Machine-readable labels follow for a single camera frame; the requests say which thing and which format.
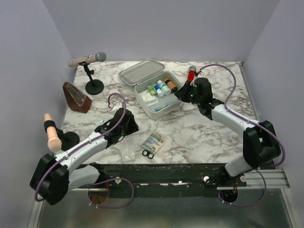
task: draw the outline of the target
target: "white plastic box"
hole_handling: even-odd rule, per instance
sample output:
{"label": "white plastic box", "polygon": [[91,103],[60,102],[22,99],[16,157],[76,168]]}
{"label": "white plastic box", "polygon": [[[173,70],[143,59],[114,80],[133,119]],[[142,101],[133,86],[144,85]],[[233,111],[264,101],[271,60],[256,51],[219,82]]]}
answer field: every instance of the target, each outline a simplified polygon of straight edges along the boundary
{"label": "white plastic box", "polygon": [[159,111],[155,111],[155,108],[161,107],[162,105],[176,101],[176,96],[174,93],[171,93],[167,96],[159,98],[158,103],[147,106],[139,95],[141,92],[147,90],[148,86],[157,84],[158,80],[163,81],[165,78],[171,80],[178,89],[182,88],[180,82],[174,77],[174,75],[168,71],[163,71],[165,65],[159,62],[156,62],[152,59],[147,59],[143,62],[140,62],[128,69],[120,72],[119,76],[123,81],[125,81],[130,86],[135,86],[135,97],[140,106],[146,112],[146,114],[153,120],[162,118],[163,116],[169,114],[170,112],[177,111],[180,108],[181,102],[177,101],[174,104],[171,104]]}

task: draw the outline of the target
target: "black stand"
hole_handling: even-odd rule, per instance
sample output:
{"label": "black stand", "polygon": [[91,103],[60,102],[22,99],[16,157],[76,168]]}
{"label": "black stand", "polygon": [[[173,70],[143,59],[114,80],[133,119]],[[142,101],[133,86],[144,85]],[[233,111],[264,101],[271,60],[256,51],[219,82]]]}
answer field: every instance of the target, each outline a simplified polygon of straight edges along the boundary
{"label": "black stand", "polygon": [[58,138],[61,140],[61,149],[63,151],[71,149],[73,146],[76,146],[80,142],[78,134],[74,132],[63,133],[62,130],[56,127],[55,122],[52,120],[47,120],[44,122],[44,130],[46,132],[47,128],[50,126],[55,127]]}
{"label": "black stand", "polygon": [[86,75],[88,75],[90,81],[86,84],[85,90],[90,95],[97,95],[104,90],[104,84],[102,81],[98,79],[92,79],[92,75],[94,74],[94,70],[90,70],[88,67],[88,63],[81,62],[79,65],[84,67]]}

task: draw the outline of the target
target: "bottle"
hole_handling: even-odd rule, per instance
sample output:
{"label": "bottle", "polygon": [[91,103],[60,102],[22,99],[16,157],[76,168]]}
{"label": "bottle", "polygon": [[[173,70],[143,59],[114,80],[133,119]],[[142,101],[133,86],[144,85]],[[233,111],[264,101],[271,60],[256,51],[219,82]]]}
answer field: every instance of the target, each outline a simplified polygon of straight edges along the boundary
{"label": "bottle", "polygon": [[151,94],[152,96],[154,96],[154,95],[157,94],[157,92],[156,92],[154,86],[152,86],[152,85],[148,86],[148,90],[149,90],[149,92],[150,92],[150,94]]}
{"label": "bottle", "polygon": [[158,85],[154,85],[154,88],[156,89],[157,95],[159,97],[163,97],[164,96],[163,92],[161,91],[161,89],[159,88]]}
{"label": "bottle", "polygon": [[178,90],[177,86],[169,79],[165,78],[164,81],[165,81],[167,87],[169,87],[169,89],[171,90],[171,93],[174,93]]}
{"label": "bottle", "polygon": [[157,84],[165,95],[169,95],[171,93],[171,90],[169,89],[169,87],[167,87],[167,85],[163,81],[159,80]]}

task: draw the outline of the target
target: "brown bottle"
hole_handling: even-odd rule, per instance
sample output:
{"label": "brown bottle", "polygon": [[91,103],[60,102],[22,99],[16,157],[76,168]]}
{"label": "brown bottle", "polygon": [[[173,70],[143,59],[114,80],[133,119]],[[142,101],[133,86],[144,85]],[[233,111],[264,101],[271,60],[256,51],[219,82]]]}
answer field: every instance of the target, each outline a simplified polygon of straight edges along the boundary
{"label": "brown bottle", "polygon": [[166,85],[171,90],[171,93],[174,93],[178,90],[177,86],[172,81],[170,81],[169,79],[165,78],[164,82],[166,83]]}

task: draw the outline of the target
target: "gray wall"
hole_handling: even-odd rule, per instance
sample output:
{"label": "gray wall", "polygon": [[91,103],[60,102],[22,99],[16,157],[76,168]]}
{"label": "gray wall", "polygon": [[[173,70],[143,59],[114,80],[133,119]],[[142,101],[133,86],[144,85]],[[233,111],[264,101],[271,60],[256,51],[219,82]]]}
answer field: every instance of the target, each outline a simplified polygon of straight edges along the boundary
{"label": "gray wall", "polygon": [[260,117],[273,122],[286,147],[283,167],[299,215],[304,215],[303,12],[303,0],[281,0],[245,64],[245,73]]}
{"label": "gray wall", "polygon": [[279,0],[43,0],[72,57],[245,60]]}
{"label": "gray wall", "polygon": [[71,58],[41,0],[1,1],[0,227],[27,227],[34,201],[29,181],[48,152],[44,113],[60,126],[72,80]]}

